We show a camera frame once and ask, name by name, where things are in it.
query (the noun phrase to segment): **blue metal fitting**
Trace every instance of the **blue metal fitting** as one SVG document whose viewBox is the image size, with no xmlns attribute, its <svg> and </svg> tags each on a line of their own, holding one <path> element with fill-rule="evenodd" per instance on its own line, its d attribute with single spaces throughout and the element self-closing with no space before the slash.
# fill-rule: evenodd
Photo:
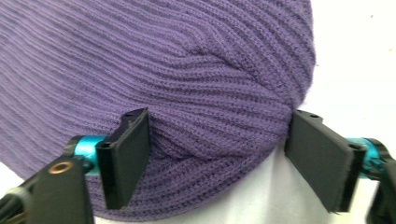
<svg viewBox="0 0 396 224">
<path fill-rule="evenodd" d="M 74 154 L 83 156 L 93 164 L 93 169 L 87 175 L 99 175 L 98 160 L 96 157 L 96 144 L 103 141 L 106 137 L 102 135 L 86 135 L 77 143 Z"/>
<path fill-rule="evenodd" d="M 370 177 L 369 174 L 373 172 L 383 172 L 383 164 L 385 163 L 379 156 L 378 150 L 375 145 L 365 138 L 348 138 L 349 142 L 357 143 L 367 148 L 366 155 L 363 160 L 361 177 Z"/>
</svg>

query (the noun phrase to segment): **teal anodized part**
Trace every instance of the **teal anodized part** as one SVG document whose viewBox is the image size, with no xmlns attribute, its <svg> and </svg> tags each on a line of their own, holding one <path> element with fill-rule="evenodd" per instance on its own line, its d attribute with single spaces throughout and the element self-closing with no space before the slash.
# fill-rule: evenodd
<svg viewBox="0 0 396 224">
<path fill-rule="evenodd" d="M 375 145 L 371 143 L 369 140 L 365 138 L 348 138 L 347 139 L 349 142 L 352 143 L 357 143 L 359 145 L 362 145 L 367 148 L 366 155 L 364 157 L 363 161 L 363 169 L 364 170 L 370 170 L 371 167 L 368 165 L 370 161 L 376 162 L 380 161 L 380 157 L 378 154 L 378 150 L 376 149 Z"/>
<path fill-rule="evenodd" d="M 96 144 L 103 141 L 106 137 L 102 135 L 86 135 L 77 143 L 75 148 L 76 156 L 83 156 L 93 164 L 93 169 L 87 175 L 99 175 L 98 160 L 96 157 Z"/>
</svg>

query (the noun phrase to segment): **black bracket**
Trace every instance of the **black bracket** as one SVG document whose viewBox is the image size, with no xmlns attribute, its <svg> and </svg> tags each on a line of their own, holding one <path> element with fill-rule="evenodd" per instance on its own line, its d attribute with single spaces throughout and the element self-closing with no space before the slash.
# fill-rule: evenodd
<svg viewBox="0 0 396 224">
<path fill-rule="evenodd" d="M 131 200 L 149 161 L 149 148 L 147 109 L 122 115 L 120 127 L 96 145 L 107 209 L 121 209 Z"/>
<path fill-rule="evenodd" d="M 84 163 L 63 156 L 37 173 L 27 223 L 93 224 Z"/>
<path fill-rule="evenodd" d="M 318 115 L 294 111 L 285 153 L 329 212 L 347 211 L 366 149 L 322 121 Z"/>
</svg>

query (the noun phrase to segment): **purple yarn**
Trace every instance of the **purple yarn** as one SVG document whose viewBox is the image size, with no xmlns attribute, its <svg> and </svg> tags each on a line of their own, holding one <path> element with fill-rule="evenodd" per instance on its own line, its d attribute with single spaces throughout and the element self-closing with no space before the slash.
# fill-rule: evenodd
<svg viewBox="0 0 396 224">
<path fill-rule="evenodd" d="M 287 135 L 312 80 L 309 1 L 0 1 L 0 161 L 22 178 L 74 135 L 148 107 L 152 156 L 129 206 L 155 220 L 213 200 Z"/>
</svg>

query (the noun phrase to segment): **purple knit beanie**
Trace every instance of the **purple knit beanie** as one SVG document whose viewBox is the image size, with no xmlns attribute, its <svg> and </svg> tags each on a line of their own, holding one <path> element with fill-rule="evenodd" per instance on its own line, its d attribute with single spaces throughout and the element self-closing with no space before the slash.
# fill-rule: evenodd
<svg viewBox="0 0 396 224">
<path fill-rule="evenodd" d="M 315 64 L 308 0 L 0 1 L 0 161 L 27 178 L 75 135 L 148 107 L 152 154 L 129 206 L 156 220 L 213 200 L 288 132 Z"/>
</svg>

